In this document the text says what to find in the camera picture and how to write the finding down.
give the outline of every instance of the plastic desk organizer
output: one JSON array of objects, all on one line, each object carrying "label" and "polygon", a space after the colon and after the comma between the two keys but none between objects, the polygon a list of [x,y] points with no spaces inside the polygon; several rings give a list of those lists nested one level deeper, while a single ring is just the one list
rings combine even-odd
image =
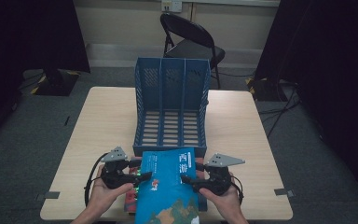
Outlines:
[{"label": "plastic desk organizer", "polygon": [[135,67],[135,156],[193,147],[206,152],[205,112],[211,69],[207,60],[139,58]]}]

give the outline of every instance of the wooden table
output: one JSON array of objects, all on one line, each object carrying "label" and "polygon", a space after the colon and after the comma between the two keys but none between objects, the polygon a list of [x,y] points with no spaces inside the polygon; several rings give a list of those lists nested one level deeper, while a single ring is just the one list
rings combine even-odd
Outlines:
[{"label": "wooden table", "polygon": [[[247,91],[209,91],[205,129],[209,160],[216,152],[246,160],[229,170],[243,184],[242,211],[250,220],[287,220],[293,211],[269,142]],[[105,152],[122,146],[130,157],[136,129],[134,88],[94,87],[80,113],[49,191],[58,191],[58,199],[46,199],[40,212],[45,220],[71,220],[84,209],[84,187],[92,165]],[[101,220],[134,220],[123,211],[120,196]],[[216,207],[208,202],[201,221],[222,220]]]}]

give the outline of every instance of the chair backrest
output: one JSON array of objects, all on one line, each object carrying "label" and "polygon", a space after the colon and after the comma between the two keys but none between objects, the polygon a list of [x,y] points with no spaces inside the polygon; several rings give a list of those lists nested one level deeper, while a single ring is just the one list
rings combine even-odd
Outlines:
[{"label": "chair backrest", "polygon": [[213,38],[199,24],[170,13],[163,13],[159,19],[166,35],[169,38],[171,38],[170,32],[172,32],[184,39],[189,39],[204,47],[214,47]]}]

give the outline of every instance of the chair seat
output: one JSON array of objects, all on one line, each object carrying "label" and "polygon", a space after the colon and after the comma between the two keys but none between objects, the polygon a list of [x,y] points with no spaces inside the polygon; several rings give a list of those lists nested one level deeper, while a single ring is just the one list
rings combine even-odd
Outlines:
[{"label": "chair seat", "polygon": [[[223,49],[215,46],[215,54],[217,63],[220,63],[226,55],[226,52]],[[188,58],[188,59],[208,59],[211,63],[211,68],[214,68],[212,60],[212,51],[202,45],[196,44],[191,40],[184,39],[175,45],[172,49],[168,50],[164,54],[165,58]]]}]

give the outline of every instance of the hand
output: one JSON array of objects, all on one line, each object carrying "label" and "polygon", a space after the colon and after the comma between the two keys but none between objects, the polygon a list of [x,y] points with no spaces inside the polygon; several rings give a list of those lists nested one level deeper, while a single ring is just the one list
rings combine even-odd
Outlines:
[{"label": "hand", "polygon": [[221,196],[213,194],[208,189],[200,189],[200,193],[209,201],[214,203],[220,215],[230,224],[248,224],[241,211],[240,200],[237,190],[231,186],[226,193]]},{"label": "hand", "polygon": [[[102,169],[103,165],[100,165],[97,176],[101,176]],[[126,193],[132,188],[133,184],[127,183],[117,189],[109,189],[101,178],[96,179],[94,181],[94,186],[92,187],[89,204],[72,223],[79,224],[94,222],[110,208],[119,195]]]}]

